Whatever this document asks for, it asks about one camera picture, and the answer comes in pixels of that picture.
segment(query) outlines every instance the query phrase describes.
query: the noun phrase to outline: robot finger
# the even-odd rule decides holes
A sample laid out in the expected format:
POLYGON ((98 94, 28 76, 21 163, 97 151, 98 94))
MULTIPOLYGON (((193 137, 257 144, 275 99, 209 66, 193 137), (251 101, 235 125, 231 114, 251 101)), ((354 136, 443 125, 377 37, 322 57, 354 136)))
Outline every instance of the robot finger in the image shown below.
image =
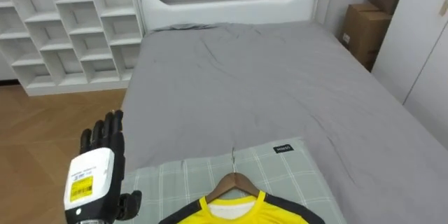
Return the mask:
POLYGON ((118 133, 123 130, 123 125, 121 123, 122 119, 123 119, 123 111, 121 110, 115 111, 112 124, 112 134, 118 133))
POLYGON ((104 117, 104 138, 112 135, 113 113, 109 112, 104 117))
POLYGON ((140 210, 141 198, 140 191, 134 191, 131 195, 129 193, 120 195, 117 220, 127 221, 137 216, 140 210))
POLYGON ((123 133, 115 133, 109 139, 111 140, 109 143, 109 148, 116 155, 123 155, 125 153, 125 138, 123 137, 123 133))
POLYGON ((98 120, 93 127, 92 133, 92 149, 100 148, 102 146, 101 140, 103 138, 104 122, 98 120))
POLYGON ((90 137, 92 136, 92 130, 84 129, 80 138, 79 155, 90 151, 90 137))

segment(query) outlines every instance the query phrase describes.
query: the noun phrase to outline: clothing tag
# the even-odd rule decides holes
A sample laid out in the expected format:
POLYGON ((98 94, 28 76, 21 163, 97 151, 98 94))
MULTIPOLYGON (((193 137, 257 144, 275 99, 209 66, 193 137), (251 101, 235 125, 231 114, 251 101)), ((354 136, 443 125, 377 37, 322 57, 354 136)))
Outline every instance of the clothing tag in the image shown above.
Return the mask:
POLYGON ((285 144, 283 146, 275 146, 275 153, 284 153, 286 151, 294 151, 293 147, 290 144, 285 144))

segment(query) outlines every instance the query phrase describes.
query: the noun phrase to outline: white bookshelf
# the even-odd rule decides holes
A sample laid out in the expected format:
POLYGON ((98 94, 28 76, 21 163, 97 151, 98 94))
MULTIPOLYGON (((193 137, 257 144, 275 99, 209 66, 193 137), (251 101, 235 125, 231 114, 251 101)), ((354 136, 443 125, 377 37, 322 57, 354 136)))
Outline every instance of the white bookshelf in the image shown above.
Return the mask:
POLYGON ((135 0, 0 0, 0 51, 28 95, 126 88, 143 35, 135 0))

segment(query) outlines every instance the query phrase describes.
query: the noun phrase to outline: bed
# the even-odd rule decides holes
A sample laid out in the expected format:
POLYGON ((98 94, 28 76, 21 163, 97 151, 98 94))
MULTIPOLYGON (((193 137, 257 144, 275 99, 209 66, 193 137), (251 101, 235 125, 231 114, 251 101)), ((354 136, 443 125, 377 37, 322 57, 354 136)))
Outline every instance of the bed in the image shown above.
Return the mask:
POLYGON ((313 21, 316 0, 140 1, 128 172, 301 137, 348 223, 448 220, 448 152, 313 21))

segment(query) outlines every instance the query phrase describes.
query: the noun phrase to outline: white headboard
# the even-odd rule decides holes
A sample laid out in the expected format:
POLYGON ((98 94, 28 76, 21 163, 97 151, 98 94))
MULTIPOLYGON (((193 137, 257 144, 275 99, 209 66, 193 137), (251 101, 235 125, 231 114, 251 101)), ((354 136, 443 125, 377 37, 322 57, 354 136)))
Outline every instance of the white headboard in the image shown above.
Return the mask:
POLYGON ((317 0, 137 0, 147 32, 185 23, 246 24, 312 20, 317 0))

